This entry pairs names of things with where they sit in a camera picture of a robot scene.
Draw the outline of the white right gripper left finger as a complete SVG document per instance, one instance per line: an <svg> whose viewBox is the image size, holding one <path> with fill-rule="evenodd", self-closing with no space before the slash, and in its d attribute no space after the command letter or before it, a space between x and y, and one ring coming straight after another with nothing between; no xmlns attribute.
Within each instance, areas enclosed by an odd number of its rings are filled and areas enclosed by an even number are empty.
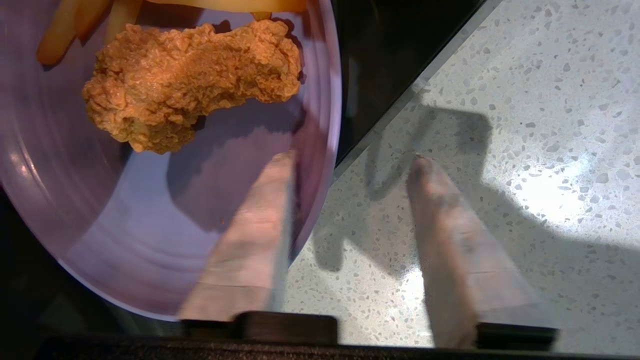
<svg viewBox="0 0 640 360"><path fill-rule="evenodd" d="M296 153L277 153L206 260L179 308L188 337L336 343L332 316L281 312L296 212Z"/></svg>

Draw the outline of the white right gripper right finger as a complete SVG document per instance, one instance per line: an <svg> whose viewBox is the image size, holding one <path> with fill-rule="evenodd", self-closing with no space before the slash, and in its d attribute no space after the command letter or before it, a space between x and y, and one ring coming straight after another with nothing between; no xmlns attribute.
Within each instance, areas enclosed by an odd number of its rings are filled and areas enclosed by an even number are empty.
<svg viewBox="0 0 640 360"><path fill-rule="evenodd" d="M415 157L406 191L434 346L552 350L556 318L445 170Z"/></svg>

